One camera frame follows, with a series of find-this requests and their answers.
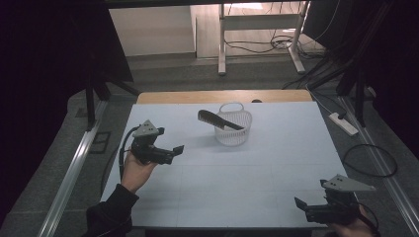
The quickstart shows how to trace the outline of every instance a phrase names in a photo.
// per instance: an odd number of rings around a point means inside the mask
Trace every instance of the black cable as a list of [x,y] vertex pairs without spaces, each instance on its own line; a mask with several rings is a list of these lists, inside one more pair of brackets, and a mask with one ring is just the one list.
[[109,165],[111,164],[111,161],[114,160],[114,157],[117,154],[117,151],[118,151],[118,146],[114,149],[114,151],[112,152],[111,156],[109,157],[109,159],[106,163],[105,170],[102,174],[102,179],[101,179],[101,195],[103,194],[104,189],[105,189],[105,175],[107,174]]
[[266,13],[265,13],[265,15],[266,15],[266,14],[268,14],[269,12],[272,12],[272,8],[274,7],[274,3],[275,3],[275,2],[273,2],[273,3],[271,4],[271,8],[268,10],[268,12],[266,12]]
[[337,5],[336,5],[335,11],[334,11],[334,13],[333,13],[332,19],[330,20],[329,25],[327,25],[327,27],[326,27],[326,29],[323,31],[323,33],[322,33],[322,34],[320,34],[318,37],[314,38],[312,41],[306,42],[305,44],[308,44],[308,43],[311,43],[311,42],[313,42],[313,41],[317,41],[317,40],[319,40],[319,39],[320,39],[321,37],[323,37],[323,35],[324,35],[324,34],[325,34],[328,30],[329,30],[330,26],[331,26],[331,25],[332,25],[332,23],[333,23],[333,20],[334,20],[334,19],[335,19],[335,17],[336,17],[336,13],[337,13],[337,11],[338,11],[340,1],[341,1],[341,0],[338,0],[338,3],[337,3]]
[[[289,38],[289,39],[276,40],[276,41],[274,41],[274,39],[280,38],[280,37]],[[275,50],[275,49],[285,49],[285,48],[287,48],[287,46],[278,47],[278,45],[280,45],[281,43],[284,43],[284,42],[290,42],[291,39],[292,39],[292,37],[289,37],[289,36],[275,36],[275,34],[274,34],[270,42],[258,42],[258,41],[226,41],[226,40],[224,40],[224,42],[225,42],[225,44],[227,44],[230,47],[240,48],[240,49],[243,49],[243,50],[246,50],[246,51],[250,51],[250,52],[254,52],[254,53],[264,53],[264,52],[269,52],[269,51],[272,51],[272,50]],[[256,51],[256,50],[252,50],[252,49],[249,49],[249,48],[246,48],[246,47],[242,47],[242,46],[231,45],[231,43],[270,44],[272,48],[267,49],[267,50],[263,50],[263,51]]]
[[315,94],[317,94],[317,95],[319,95],[319,96],[321,96],[321,97],[324,97],[324,98],[326,98],[326,99],[328,99],[329,101],[331,101],[331,102],[333,102],[337,107],[339,107],[342,111],[343,111],[343,113],[339,113],[339,115],[345,115],[346,113],[347,113],[347,111],[345,110],[345,108],[343,108],[341,105],[339,105],[335,100],[333,100],[332,98],[330,98],[330,97],[328,97],[328,96],[326,96],[326,95],[323,95],[323,94],[321,94],[321,93],[318,93],[318,92],[314,92],[314,91],[311,91],[311,92],[313,92],[313,93],[315,93]]
[[269,51],[275,50],[275,48],[274,48],[274,47],[272,47],[272,48],[267,49],[267,50],[264,50],[264,51],[255,51],[255,50],[252,50],[252,49],[249,49],[249,48],[246,48],[246,47],[231,45],[231,44],[229,44],[229,42],[227,42],[227,41],[224,41],[224,42],[225,42],[225,44],[227,44],[227,45],[228,45],[228,46],[230,46],[230,47],[240,48],[240,49],[243,49],[243,50],[246,50],[246,51],[250,51],[250,52],[254,52],[254,53],[264,53],[264,52],[269,52]]
[[127,134],[126,134],[126,138],[124,138],[124,142],[123,145],[120,148],[120,177],[121,180],[123,179],[123,174],[124,174],[124,153],[126,152],[126,141],[129,138],[129,135],[131,133],[133,133],[134,131],[136,131],[139,128],[139,126],[133,127]]
[[366,216],[363,216],[362,214],[359,214],[358,218],[370,227],[370,229],[372,230],[373,235],[375,237],[380,237],[381,234],[378,231],[379,224],[378,224],[377,216],[374,214],[374,212],[367,205],[365,205],[363,203],[360,203],[360,202],[355,202],[355,203],[358,204],[358,205],[361,205],[363,208],[365,208],[373,216],[376,224],[373,224]]
[[[318,72],[317,74],[315,74],[315,75],[312,75],[312,76],[309,76],[308,78],[306,78],[305,80],[307,81],[306,83],[308,83],[308,81],[310,81],[310,80],[313,80],[314,78],[316,78],[316,77],[318,77],[318,76],[320,76],[321,74],[323,74],[324,72],[326,72],[327,70],[329,70],[332,66],[333,66],[333,64],[335,64],[335,62],[333,61],[332,63],[330,63],[330,65],[328,66],[328,67],[326,67],[326,68],[324,68],[321,72]],[[298,85],[296,86],[296,88],[297,89],[300,89],[300,86],[301,86],[301,84],[302,84],[302,82],[303,82],[304,80],[300,80],[299,81],[299,83],[298,83]]]
[[324,57],[319,62],[317,62],[317,64],[313,68],[311,68],[307,73],[305,73],[303,76],[301,76],[300,78],[298,78],[294,81],[291,81],[291,82],[288,82],[288,83],[284,84],[282,90],[286,90],[290,85],[298,83],[298,82],[303,81],[306,78],[310,77],[312,73],[316,72],[318,69],[323,67],[328,62],[328,60],[329,60],[329,57],[327,57],[327,56]]
[[300,41],[298,41],[296,49],[298,50],[298,55],[305,58],[305,59],[323,58],[324,57],[324,54],[321,54],[321,53],[316,53],[316,52],[308,53],[308,52],[306,52],[302,48],[302,44],[301,44]]
[[228,13],[227,13],[227,15],[230,15],[230,11],[231,11],[231,7],[233,6],[233,4],[231,3],[230,4],[230,8],[228,9]]
[[[393,169],[393,171],[391,171],[391,172],[390,172],[390,174],[387,174],[387,175],[376,175],[376,174],[372,174],[372,173],[368,173],[368,172],[365,172],[365,171],[359,170],[359,169],[355,168],[353,165],[350,165],[350,164],[346,161],[346,159],[348,158],[349,153],[350,153],[352,150],[357,149],[357,148],[362,147],[362,146],[369,146],[369,147],[373,147],[373,148],[376,148],[376,149],[378,149],[378,150],[380,150],[380,151],[384,152],[384,153],[385,153],[385,154],[386,154],[386,155],[390,158],[390,160],[392,161],[392,163],[393,163],[393,165],[394,165],[394,169]],[[371,144],[358,144],[358,145],[355,145],[355,146],[353,146],[353,147],[349,148],[349,149],[346,151],[346,153],[344,154],[343,158],[342,158],[342,163],[343,163],[343,164],[345,164],[345,165],[347,165],[349,168],[351,168],[351,169],[353,169],[353,170],[357,171],[358,173],[361,173],[361,174],[363,174],[363,175],[370,176],[370,177],[376,177],[376,178],[388,178],[388,177],[392,177],[393,175],[395,175],[395,173],[397,173],[397,170],[398,170],[397,161],[395,160],[395,158],[394,158],[394,157],[393,157],[393,156],[392,156],[392,155],[391,155],[388,151],[386,151],[384,148],[381,148],[381,147],[376,146],[376,145],[371,145]]]
[[366,16],[364,22],[365,24],[362,24],[359,26],[348,38],[345,39],[341,44],[334,48],[330,48],[329,50],[332,51],[334,54],[339,57],[339,54],[342,54],[342,50],[344,50],[344,47],[350,43],[353,43],[359,36],[363,36],[365,31],[370,27],[370,25],[373,22],[373,16],[375,15],[375,11],[370,11],[369,14]]
[[291,12],[293,13],[293,6],[291,5],[291,3],[292,2],[290,2],[290,9],[291,9]]
[[274,40],[274,38],[275,38],[275,34],[277,33],[277,29],[275,29],[274,30],[274,34],[272,35],[272,37],[271,37],[271,41],[270,41],[270,43],[272,44],[272,40]]

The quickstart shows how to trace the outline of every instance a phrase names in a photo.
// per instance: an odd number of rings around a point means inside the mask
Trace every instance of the power strip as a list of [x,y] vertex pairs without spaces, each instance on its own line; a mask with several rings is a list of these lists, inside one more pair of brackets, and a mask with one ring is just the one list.
[[329,116],[332,121],[334,121],[338,126],[340,126],[348,135],[353,136],[358,133],[357,129],[348,123],[344,118],[339,119],[339,115],[337,113],[333,113]]

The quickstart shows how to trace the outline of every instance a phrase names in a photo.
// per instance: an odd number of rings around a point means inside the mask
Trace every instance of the white table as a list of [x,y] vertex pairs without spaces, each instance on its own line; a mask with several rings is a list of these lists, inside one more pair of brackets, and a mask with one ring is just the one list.
[[[155,168],[132,209],[137,227],[303,228],[294,197],[325,204],[319,180],[346,172],[315,102],[244,104],[253,122],[248,140],[222,146],[198,110],[221,104],[134,105],[125,134],[150,119],[165,127],[155,145],[185,145],[172,165]],[[118,158],[102,200],[120,181]]]

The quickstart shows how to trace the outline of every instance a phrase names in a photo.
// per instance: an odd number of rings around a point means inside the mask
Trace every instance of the human hand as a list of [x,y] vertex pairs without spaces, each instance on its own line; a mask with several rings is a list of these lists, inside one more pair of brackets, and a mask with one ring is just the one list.
[[[363,216],[367,216],[367,213],[360,206],[360,212]],[[349,225],[341,225],[336,223],[327,224],[333,228],[340,237],[373,237],[371,228],[364,223],[361,219],[357,218],[354,222]]]
[[121,180],[121,185],[124,186],[131,193],[135,194],[141,188],[148,178],[157,163],[149,163],[143,165],[139,160],[129,151],[126,155],[124,174]]

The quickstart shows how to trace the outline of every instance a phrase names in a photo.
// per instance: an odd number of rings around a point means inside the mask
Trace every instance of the wire mesh basket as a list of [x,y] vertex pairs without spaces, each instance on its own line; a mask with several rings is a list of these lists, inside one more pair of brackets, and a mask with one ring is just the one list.
[[[222,109],[228,105],[239,105],[241,106],[241,110],[228,112],[223,111]],[[239,102],[225,103],[219,108],[217,115],[244,127],[243,129],[236,130],[228,126],[224,129],[215,126],[215,137],[221,144],[225,146],[238,146],[247,140],[249,137],[250,126],[252,124],[252,115],[244,110],[243,104]]]

